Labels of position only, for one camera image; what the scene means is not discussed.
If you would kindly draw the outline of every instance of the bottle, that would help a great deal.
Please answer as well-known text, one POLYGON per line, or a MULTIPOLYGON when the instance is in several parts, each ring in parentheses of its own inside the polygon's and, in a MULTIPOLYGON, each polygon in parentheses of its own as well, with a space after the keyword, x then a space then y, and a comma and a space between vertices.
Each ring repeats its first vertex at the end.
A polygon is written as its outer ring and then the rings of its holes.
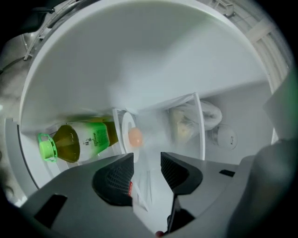
POLYGON ((39 133, 41 157, 56 162, 61 158, 69 163, 85 161, 118 141, 114 122, 74 122, 62 125, 51 138, 39 133))

